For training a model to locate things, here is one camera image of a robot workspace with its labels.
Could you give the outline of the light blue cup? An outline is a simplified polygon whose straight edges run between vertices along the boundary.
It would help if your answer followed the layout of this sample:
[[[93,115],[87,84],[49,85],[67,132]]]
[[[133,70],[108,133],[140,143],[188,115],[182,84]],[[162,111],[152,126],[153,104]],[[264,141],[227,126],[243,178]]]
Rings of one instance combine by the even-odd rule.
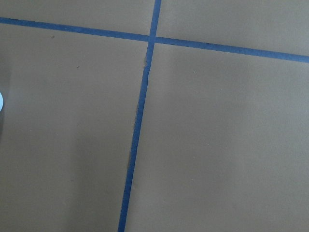
[[[4,105],[3,95],[0,93],[0,111],[2,111]]]

